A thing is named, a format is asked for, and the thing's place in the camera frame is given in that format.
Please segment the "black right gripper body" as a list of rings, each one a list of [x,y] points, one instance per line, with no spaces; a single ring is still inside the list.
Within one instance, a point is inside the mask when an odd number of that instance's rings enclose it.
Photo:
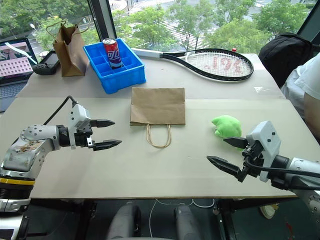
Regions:
[[[264,163],[263,146],[258,140],[254,140],[253,143],[249,143],[246,139],[241,141],[242,156],[244,157],[241,179],[245,179],[247,175],[256,178],[261,173],[259,167],[262,167]]]

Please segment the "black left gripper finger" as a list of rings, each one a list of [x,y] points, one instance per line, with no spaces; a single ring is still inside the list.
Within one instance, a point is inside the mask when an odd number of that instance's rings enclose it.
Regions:
[[[92,145],[92,149],[93,151],[106,150],[106,149],[113,148],[121,143],[122,143],[121,140],[116,140],[116,139],[104,140],[103,142],[94,143]]]
[[[105,128],[114,124],[114,121],[108,119],[93,119],[90,121],[90,126],[94,128]]]

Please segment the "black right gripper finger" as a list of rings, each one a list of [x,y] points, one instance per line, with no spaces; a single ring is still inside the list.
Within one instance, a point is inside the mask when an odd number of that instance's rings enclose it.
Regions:
[[[239,182],[243,182],[247,176],[245,171],[242,171],[238,166],[229,163],[224,158],[218,156],[207,156],[207,160],[219,170],[234,176]]]
[[[244,137],[226,137],[223,141],[239,149],[245,149],[248,145],[248,140]]]

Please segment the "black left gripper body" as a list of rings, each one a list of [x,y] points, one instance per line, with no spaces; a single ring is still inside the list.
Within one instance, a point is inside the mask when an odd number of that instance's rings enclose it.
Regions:
[[[94,141],[92,140],[92,126],[91,120],[80,121],[75,126],[76,130],[74,133],[75,145],[77,147],[94,147]]]

